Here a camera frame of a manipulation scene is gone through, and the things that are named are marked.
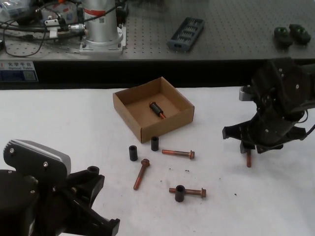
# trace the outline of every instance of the open cardboard box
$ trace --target open cardboard box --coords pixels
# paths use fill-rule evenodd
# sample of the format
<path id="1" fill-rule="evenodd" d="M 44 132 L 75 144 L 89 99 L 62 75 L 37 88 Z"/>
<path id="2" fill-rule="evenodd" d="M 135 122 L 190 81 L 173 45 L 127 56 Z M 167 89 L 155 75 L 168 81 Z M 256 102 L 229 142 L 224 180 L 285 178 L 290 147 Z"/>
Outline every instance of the open cardboard box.
<path id="1" fill-rule="evenodd" d="M 142 143 L 193 120 L 194 106 L 163 77 L 113 94 L 115 110 Z M 149 107 L 156 102 L 166 119 Z"/>

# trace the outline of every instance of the copper bolt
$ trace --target copper bolt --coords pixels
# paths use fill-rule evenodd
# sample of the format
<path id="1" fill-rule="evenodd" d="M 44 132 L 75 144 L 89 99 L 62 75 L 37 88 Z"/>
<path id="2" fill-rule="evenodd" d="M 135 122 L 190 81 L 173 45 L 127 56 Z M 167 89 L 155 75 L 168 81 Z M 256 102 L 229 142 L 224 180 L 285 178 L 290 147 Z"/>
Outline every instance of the copper bolt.
<path id="1" fill-rule="evenodd" d="M 169 192 L 175 193 L 176 188 L 169 188 Z M 203 188 L 201 188 L 201 190 L 185 189 L 185 194 L 199 195 L 201 198 L 205 198 L 207 196 L 207 190 Z"/>
<path id="2" fill-rule="evenodd" d="M 246 152 L 246 165 L 248 168 L 252 167 L 252 151 L 248 150 Z"/>
<path id="3" fill-rule="evenodd" d="M 159 117 L 161 117 L 161 119 L 165 119 L 166 118 L 166 116 L 163 113 L 160 113 Z"/>
<path id="4" fill-rule="evenodd" d="M 133 189 L 134 189 L 134 190 L 138 190 L 138 188 L 139 188 L 139 186 L 140 186 L 140 184 L 141 184 L 143 175 L 144 175 L 144 173 L 145 173 L 145 171 L 146 171 L 146 168 L 147 168 L 148 166 L 150 166 L 150 161 L 149 161 L 148 159 L 143 159 L 143 160 L 141 161 L 141 164 L 142 164 L 141 170 L 140 170 L 140 172 L 139 172 L 139 174 L 138 174 L 138 178 L 137 178 L 137 180 L 136 180 L 136 183 L 134 183 L 134 186 L 133 186 Z"/>
<path id="5" fill-rule="evenodd" d="M 174 156 L 187 156 L 190 159 L 194 159 L 195 158 L 195 152 L 190 150 L 190 152 L 186 152 L 186 151 L 172 151 L 172 150 L 162 150 L 163 154 L 166 155 L 174 155 Z"/>

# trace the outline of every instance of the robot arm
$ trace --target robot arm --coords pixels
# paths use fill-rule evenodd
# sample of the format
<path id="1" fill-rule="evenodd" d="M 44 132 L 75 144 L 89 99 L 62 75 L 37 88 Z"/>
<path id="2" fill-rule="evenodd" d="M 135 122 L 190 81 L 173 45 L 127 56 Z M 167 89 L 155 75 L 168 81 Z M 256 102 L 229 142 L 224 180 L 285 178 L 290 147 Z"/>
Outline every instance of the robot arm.
<path id="1" fill-rule="evenodd" d="M 294 125 L 315 107 L 315 65 L 298 66 L 291 58 L 270 60 L 254 74 L 251 86 L 241 88 L 240 99 L 255 102 L 257 113 L 222 133 L 224 139 L 241 141 L 241 153 L 255 146 L 263 153 L 302 140 L 309 132 Z"/>
<path id="2" fill-rule="evenodd" d="M 70 157 L 26 140 L 3 151 L 16 171 L 0 170 L 0 232 L 10 236 L 115 236 L 120 220 L 91 209 L 104 185 L 99 168 L 70 174 Z"/>

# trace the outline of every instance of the bolt head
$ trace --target bolt head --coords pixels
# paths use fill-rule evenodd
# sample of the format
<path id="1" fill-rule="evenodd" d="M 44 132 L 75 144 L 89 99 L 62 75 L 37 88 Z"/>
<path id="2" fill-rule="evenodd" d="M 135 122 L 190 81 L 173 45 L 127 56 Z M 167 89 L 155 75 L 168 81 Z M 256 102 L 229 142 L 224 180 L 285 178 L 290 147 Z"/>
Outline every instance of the bolt head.
<path id="1" fill-rule="evenodd" d="M 148 159 L 143 159 L 141 161 L 141 164 L 148 167 L 148 166 L 150 166 L 150 161 Z"/>
<path id="2" fill-rule="evenodd" d="M 195 158 L 195 152 L 190 150 L 190 155 L 189 155 L 190 159 L 194 159 Z"/>
<path id="3" fill-rule="evenodd" d="M 207 196 L 207 190 L 201 188 L 201 198 L 205 198 Z"/>

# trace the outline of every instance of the white surface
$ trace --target white surface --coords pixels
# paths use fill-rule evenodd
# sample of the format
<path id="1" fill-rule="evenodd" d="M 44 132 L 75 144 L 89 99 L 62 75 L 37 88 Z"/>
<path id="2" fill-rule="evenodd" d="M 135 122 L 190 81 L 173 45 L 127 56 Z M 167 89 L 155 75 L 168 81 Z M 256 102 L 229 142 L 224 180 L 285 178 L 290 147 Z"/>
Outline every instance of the white surface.
<path id="1" fill-rule="evenodd" d="M 238 88 L 181 88 L 195 105 L 194 122 L 161 136 L 160 149 L 192 149 L 196 158 L 162 155 L 127 128 L 113 107 L 115 91 L 0 91 L 0 147 L 32 140 L 70 155 L 73 172 L 100 167 L 105 184 L 93 208 L 121 220 L 119 236 L 315 235 L 315 133 L 254 154 L 249 169 L 239 141 L 223 140 L 221 131 L 249 120 L 254 103 L 238 101 Z M 129 160 L 130 145 L 138 147 L 138 162 Z M 143 158 L 151 166 L 134 191 Z M 2 158 L 0 168 L 12 169 Z M 207 198 L 177 203 L 168 188 L 178 184 L 203 187 Z"/>

